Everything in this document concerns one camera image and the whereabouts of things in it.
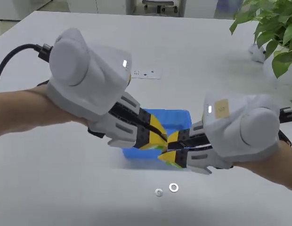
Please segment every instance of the hand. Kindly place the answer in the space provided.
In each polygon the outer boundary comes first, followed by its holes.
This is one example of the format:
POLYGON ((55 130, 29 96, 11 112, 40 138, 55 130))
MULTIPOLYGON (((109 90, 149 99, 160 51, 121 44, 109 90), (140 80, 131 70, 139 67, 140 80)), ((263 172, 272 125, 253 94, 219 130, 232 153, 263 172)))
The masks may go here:
POLYGON ((57 107, 46 96, 47 85, 33 89, 0 93, 0 136, 38 126, 70 121, 87 126, 87 121, 57 107))

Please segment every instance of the floor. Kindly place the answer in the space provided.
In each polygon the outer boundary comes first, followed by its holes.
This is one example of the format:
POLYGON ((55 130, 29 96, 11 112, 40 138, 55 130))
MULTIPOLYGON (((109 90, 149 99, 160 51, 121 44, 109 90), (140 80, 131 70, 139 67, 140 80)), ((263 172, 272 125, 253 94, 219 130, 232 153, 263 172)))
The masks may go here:
MULTIPOLYGON (((218 7, 215 12, 215 18, 217 19, 230 19, 232 17, 233 11, 229 10, 229 5, 225 5, 229 2, 240 2, 241 0, 219 0, 218 7)), ((66 0, 53 0, 49 2, 47 5, 43 6, 39 11, 53 11, 53 12, 69 12, 69 7, 66 0)), ((156 15, 156 7, 148 7, 147 11, 144 10, 144 5, 138 2, 135 15, 145 15, 145 16, 153 16, 156 15)), ((173 8, 166 8, 166 11, 162 14, 162 16, 178 16, 173 12, 173 8)), ((0 35, 9 30, 17 24, 16 21, 0 21, 0 35)))

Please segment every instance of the small white card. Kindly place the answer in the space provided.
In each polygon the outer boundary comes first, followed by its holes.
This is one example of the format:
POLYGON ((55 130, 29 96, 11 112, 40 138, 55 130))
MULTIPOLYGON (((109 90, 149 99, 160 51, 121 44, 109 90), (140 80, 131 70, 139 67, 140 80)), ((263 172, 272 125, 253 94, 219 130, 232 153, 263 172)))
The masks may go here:
POLYGON ((132 78, 136 79, 161 79, 162 78, 162 72, 159 70, 134 70, 131 73, 132 78))

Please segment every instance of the white cabinet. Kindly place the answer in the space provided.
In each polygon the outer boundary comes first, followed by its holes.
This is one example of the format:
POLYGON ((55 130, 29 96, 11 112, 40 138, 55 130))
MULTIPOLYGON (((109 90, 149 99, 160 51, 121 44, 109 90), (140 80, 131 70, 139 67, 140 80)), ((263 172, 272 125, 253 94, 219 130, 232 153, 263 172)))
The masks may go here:
POLYGON ((0 20, 22 20, 51 0, 0 0, 0 20))
POLYGON ((67 0, 71 12, 130 15, 135 0, 67 0))
POLYGON ((96 0, 67 0, 72 13, 98 13, 96 0))
POLYGON ((189 18, 214 18, 218 0, 182 0, 180 14, 189 18))

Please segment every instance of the led light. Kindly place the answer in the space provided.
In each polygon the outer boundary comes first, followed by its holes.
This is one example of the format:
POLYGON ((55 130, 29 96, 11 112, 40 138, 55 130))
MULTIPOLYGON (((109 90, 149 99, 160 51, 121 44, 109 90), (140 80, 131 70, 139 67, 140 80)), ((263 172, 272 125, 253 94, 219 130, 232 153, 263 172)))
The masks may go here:
POLYGON ((127 60, 124 60, 123 61, 123 67, 126 67, 126 65, 127 65, 127 60))

